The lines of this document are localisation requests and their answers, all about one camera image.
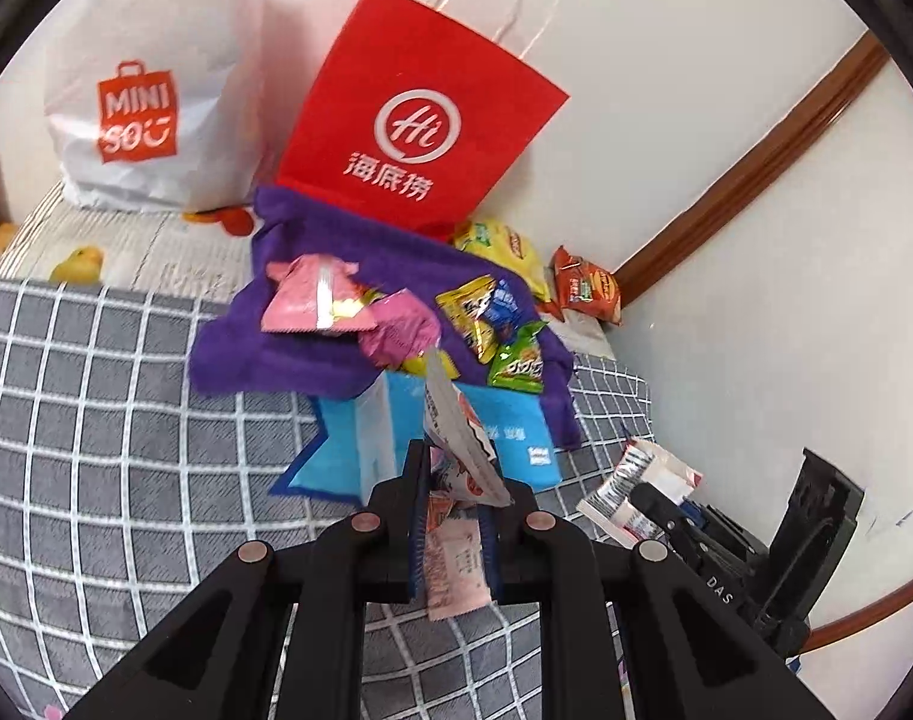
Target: white circle logo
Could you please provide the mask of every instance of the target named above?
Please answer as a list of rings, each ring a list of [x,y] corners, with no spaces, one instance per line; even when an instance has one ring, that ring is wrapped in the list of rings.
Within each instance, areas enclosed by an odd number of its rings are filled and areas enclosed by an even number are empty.
[[[453,100],[433,89],[410,89],[388,100],[373,122],[377,146],[396,162],[433,162],[453,148],[460,117]]]

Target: green snack package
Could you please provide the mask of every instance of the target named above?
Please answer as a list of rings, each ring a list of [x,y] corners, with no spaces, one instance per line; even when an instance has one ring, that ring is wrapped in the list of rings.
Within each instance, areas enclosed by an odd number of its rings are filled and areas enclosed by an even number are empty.
[[[543,391],[543,354],[536,339],[546,322],[527,322],[517,331],[512,343],[500,347],[490,365],[486,382],[538,395]]]

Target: yellow duck print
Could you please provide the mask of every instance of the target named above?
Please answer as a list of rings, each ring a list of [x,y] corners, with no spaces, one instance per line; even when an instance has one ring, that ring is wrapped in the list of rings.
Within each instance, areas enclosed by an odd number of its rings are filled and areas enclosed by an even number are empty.
[[[98,284],[103,268],[103,252],[97,247],[79,247],[53,269],[50,281],[68,284]]]

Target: pink package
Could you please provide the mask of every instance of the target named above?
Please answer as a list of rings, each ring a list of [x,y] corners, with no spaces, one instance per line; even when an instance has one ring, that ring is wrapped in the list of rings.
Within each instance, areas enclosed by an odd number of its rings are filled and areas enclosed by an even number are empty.
[[[352,333],[377,326],[350,280],[359,266],[328,254],[304,254],[290,264],[269,263],[277,293],[263,312],[265,333]]]
[[[410,290],[400,290],[369,306],[375,330],[359,334],[359,348],[378,367],[398,368],[440,340],[440,320]]]

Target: gray plaid fabric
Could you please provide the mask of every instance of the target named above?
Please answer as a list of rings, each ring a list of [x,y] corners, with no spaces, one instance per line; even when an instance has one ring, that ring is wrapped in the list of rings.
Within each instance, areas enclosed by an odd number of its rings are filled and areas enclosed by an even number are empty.
[[[0,281],[0,681],[28,717],[71,707],[242,541],[309,541],[350,512],[266,495],[316,435],[304,398],[191,391],[196,328],[222,310]],[[576,363],[586,440],[538,499],[597,538],[575,505],[623,452],[621,420],[651,437],[650,396],[616,362]],[[539,717],[536,607],[367,620],[365,720]]]

